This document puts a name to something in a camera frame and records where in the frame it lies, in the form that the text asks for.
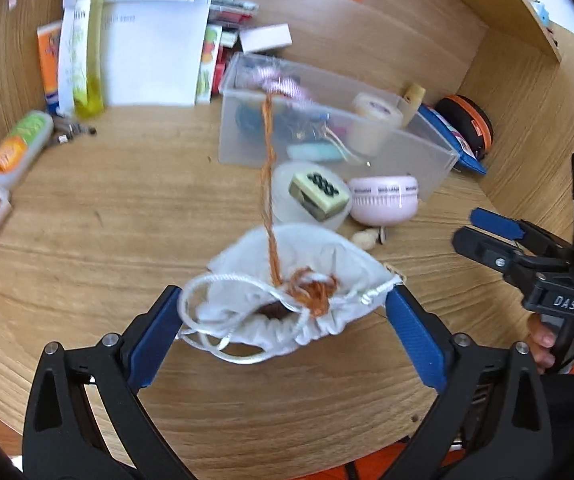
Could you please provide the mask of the person's right hand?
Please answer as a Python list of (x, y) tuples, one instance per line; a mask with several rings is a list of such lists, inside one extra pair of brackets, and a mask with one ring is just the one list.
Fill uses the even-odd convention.
[(541, 323), (540, 315), (532, 313), (527, 318), (528, 335), (526, 338), (534, 362), (540, 373), (554, 365), (555, 359), (550, 349), (555, 342), (555, 334)]

